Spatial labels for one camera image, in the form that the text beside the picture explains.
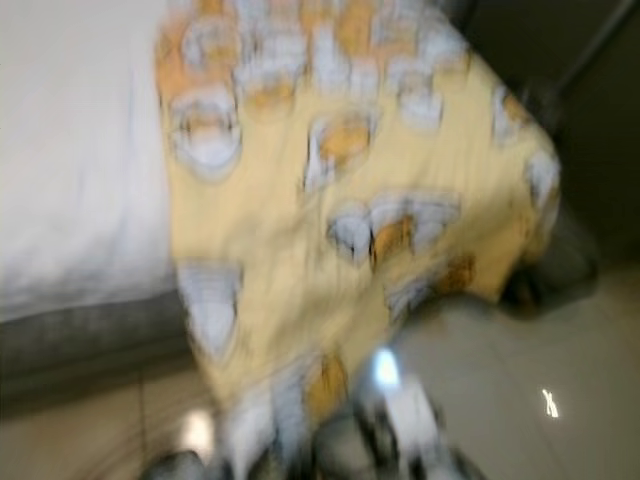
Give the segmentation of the white mattress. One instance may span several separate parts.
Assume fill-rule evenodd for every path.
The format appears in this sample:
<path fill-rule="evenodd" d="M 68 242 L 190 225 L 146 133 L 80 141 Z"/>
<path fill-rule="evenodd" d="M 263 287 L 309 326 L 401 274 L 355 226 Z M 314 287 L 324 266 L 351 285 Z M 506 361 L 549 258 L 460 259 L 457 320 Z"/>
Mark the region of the white mattress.
<path fill-rule="evenodd" d="M 0 317 L 173 288 L 154 78 L 168 0 L 0 1 Z"/>

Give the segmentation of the yellow cartoon print blanket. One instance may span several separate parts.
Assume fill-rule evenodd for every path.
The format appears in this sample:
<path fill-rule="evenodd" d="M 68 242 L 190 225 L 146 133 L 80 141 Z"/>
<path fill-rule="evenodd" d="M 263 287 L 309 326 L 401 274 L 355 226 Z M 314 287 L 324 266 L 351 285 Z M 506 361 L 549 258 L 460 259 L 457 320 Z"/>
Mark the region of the yellow cartoon print blanket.
<path fill-rule="evenodd" d="M 412 307 L 556 224 L 547 133 L 431 0 L 186 0 L 155 44 L 172 252 L 220 461 L 297 465 Z"/>

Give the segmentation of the dark cabinet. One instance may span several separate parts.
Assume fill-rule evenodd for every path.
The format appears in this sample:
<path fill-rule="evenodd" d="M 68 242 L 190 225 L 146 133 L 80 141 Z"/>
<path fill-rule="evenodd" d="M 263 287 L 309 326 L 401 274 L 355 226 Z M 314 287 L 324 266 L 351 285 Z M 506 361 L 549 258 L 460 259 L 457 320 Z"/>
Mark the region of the dark cabinet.
<path fill-rule="evenodd" d="M 564 201 L 608 264 L 640 261 L 640 0 L 461 0 L 500 78 L 548 96 Z"/>

